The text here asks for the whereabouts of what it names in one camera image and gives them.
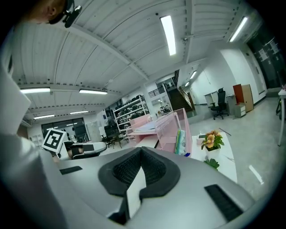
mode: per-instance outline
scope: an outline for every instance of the ceiling light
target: ceiling light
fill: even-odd
[[[88,90],[88,89],[80,89],[80,93],[88,93],[88,94],[100,94],[106,95],[106,91],[97,91],[97,90]]]
[[[169,47],[169,53],[170,55],[176,54],[176,44],[175,44],[175,35],[174,35],[174,29],[173,29],[173,24],[172,24],[172,19],[171,16],[165,16],[160,18],[166,38],[167,38],[167,43]]]
[[[54,114],[49,114],[49,115],[34,117],[34,119],[44,119],[44,118],[49,118],[49,117],[54,117],[54,116],[55,116]]]
[[[88,110],[83,110],[83,111],[76,111],[76,112],[71,112],[70,115],[74,115],[74,114],[80,114],[80,113],[86,113],[88,112]]]
[[[196,75],[196,73],[197,71],[194,71],[190,79],[192,79]]]
[[[58,128],[58,127],[52,127],[52,128],[48,128],[48,129],[47,129],[47,131],[48,131],[48,130],[50,130],[50,129],[56,129],[56,128]]]
[[[68,126],[71,126],[71,125],[76,125],[76,124],[77,124],[77,123],[67,124],[67,127],[68,127]]]
[[[229,42],[233,42],[234,39],[236,38],[236,36],[238,35],[238,33],[241,31],[241,29],[243,28],[243,26],[245,25],[246,21],[247,21],[247,17],[243,17],[240,25],[238,26],[238,28],[236,29],[235,33],[233,34],[233,36],[231,37],[231,39],[229,40]]]
[[[50,92],[50,88],[26,88],[21,89],[23,94],[30,94],[30,93],[40,93],[40,92]]]

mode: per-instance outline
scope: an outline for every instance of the staircase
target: staircase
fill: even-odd
[[[184,108],[186,112],[193,110],[189,106],[187,101],[184,99],[184,97],[181,95],[181,93],[178,91],[178,89],[174,89],[172,91],[169,91],[168,93],[173,110],[178,110],[182,108]]]

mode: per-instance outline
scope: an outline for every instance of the ceiling beam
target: ceiling beam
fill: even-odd
[[[61,92],[79,92],[80,89],[98,90],[96,88],[90,88],[90,87],[58,85],[58,84],[23,84],[18,86],[20,89],[49,87],[51,91],[61,91]],[[112,90],[107,90],[107,92],[109,95],[117,95],[117,96],[122,95],[122,93],[114,92]]]
[[[44,108],[30,108],[27,111],[27,114],[36,114],[40,112],[48,111],[59,111],[59,110],[74,110],[74,111],[83,111],[83,110],[94,110],[95,108],[104,109],[105,105],[78,105],[78,106],[54,106],[54,107],[44,107]]]
[[[189,34],[192,35],[194,32],[195,27],[195,2],[194,0],[186,0],[186,7],[187,7],[187,28],[189,29]],[[186,52],[184,56],[184,62],[187,64],[189,62],[190,57],[190,49],[193,43],[193,37],[188,39],[186,44]]]
[[[117,48],[115,48],[113,45],[111,45],[110,43],[102,39],[101,37],[75,24],[73,24],[70,28],[67,28],[66,30],[75,35],[83,37],[94,44],[99,45],[106,51],[118,57],[120,60],[126,63],[130,68],[132,68],[139,75],[141,75],[143,78],[145,78],[146,80],[149,80],[148,76],[140,68],[138,68],[126,55],[124,55],[121,51],[119,51]]]

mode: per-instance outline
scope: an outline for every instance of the ceiling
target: ceiling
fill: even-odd
[[[241,7],[239,0],[75,2],[83,10],[69,29],[32,23],[16,28],[14,80],[20,88],[56,88],[27,95],[32,103],[26,119],[100,111],[141,84],[204,58],[210,42],[231,35]],[[169,56],[160,23],[166,15],[171,15],[174,27],[174,56]],[[81,87],[106,88],[109,93],[81,94]]]

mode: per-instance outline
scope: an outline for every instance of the gray floor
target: gray floor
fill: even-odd
[[[191,135],[219,128],[231,134],[227,136],[236,162],[238,184],[255,200],[272,191],[286,165],[286,125],[281,147],[277,145],[281,125],[275,115],[277,104],[277,98],[266,98],[246,116],[240,119],[225,116],[224,120],[208,118],[211,116],[208,108],[196,106],[198,114],[189,118]],[[263,183],[250,170],[250,165]]]

